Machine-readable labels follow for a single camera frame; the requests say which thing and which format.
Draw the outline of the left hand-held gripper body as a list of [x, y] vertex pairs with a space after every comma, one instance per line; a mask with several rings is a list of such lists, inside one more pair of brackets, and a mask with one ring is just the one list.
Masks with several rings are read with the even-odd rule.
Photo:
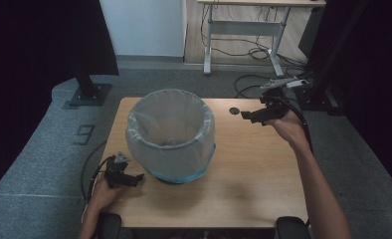
[[104, 177], [110, 187], [115, 185], [130, 185], [129, 176], [124, 173], [128, 167], [128, 159], [122, 153], [110, 156], [106, 161]]

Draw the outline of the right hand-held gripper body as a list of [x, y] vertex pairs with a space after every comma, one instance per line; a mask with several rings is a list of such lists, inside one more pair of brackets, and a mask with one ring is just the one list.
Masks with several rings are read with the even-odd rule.
[[270, 79], [261, 85], [264, 92], [260, 96], [260, 101], [271, 114], [271, 119], [281, 119], [287, 112], [292, 111], [300, 121], [304, 121], [302, 110], [292, 91], [292, 87], [298, 87], [301, 84], [301, 79], [291, 77]]

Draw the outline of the person's right hand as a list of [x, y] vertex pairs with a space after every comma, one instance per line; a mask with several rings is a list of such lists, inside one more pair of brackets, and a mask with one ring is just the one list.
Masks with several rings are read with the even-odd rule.
[[289, 111], [281, 119], [266, 121], [293, 149], [309, 149], [309, 143], [302, 128], [300, 119], [293, 111]]

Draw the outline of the person's left hand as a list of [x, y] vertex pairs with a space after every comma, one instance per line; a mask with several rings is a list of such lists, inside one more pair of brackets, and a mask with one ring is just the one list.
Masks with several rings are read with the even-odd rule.
[[110, 206], [122, 193], [126, 191], [124, 186], [115, 186], [111, 188], [107, 180], [100, 176], [94, 186], [94, 192], [89, 203], [89, 209], [101, 211]]

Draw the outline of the black computer tower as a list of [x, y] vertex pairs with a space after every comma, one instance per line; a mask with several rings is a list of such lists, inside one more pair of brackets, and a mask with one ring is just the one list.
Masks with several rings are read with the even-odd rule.
[[309, 61], [314, 59], [320, 46], [318, 34], [323, 12], [324, 9], [319, 7], [314, 7], [310, 10], [308, 20], [298, 43], [298, 48]]

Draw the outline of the black curtain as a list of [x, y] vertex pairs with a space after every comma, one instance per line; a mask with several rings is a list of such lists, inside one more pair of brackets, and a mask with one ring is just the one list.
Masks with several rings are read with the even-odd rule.
[[119, 75], [99, 0], [67, 0], [64, 44], [66, 64], [74, 77]]

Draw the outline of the black metal frame stand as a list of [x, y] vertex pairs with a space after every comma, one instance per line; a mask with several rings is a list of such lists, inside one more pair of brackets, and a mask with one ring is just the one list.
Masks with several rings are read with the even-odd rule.
[[338, 103], [328, 94], [332, 71], [347, 45], [350, 35], [369, 0], [325, 0], [319, 34], [320, 46], [312, 61], [303, 67], [310, 79], [308, 87], [294, 92], [304, 111], [328, 112], [339, 110]]

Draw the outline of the black stand with base plate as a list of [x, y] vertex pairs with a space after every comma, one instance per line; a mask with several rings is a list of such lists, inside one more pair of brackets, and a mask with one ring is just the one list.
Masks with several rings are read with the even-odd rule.
[[69, 106], [101, 107], [111, 89], [111, 84], [95, 84], [89, 75], [76, 77], [79, 84], [70, 99]]

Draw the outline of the white metal desk frame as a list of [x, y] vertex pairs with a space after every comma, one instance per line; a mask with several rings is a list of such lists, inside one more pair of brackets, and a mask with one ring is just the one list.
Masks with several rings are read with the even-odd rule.
[[[322, 8], [325, 0], [197, 0], [198, 3], [208, 7], [207, 42], [204, 52], [203, 73], [211, 74], [211, 40], [213, 34], [218, 35], [239, 35], [239, 36], [270, 36], [274, 37], [272, 48], [268, 51], [269, 59], [279, 78], [284, 76], [279, 57], [278, 49], [287, 26], [290, 11], [297, 8]], [[267, 6], [283, 7], [284, 16], [280, 22], [245, 22], [245, 21], [217, 21], [213, 19], [213, 9], [215, 6]]]

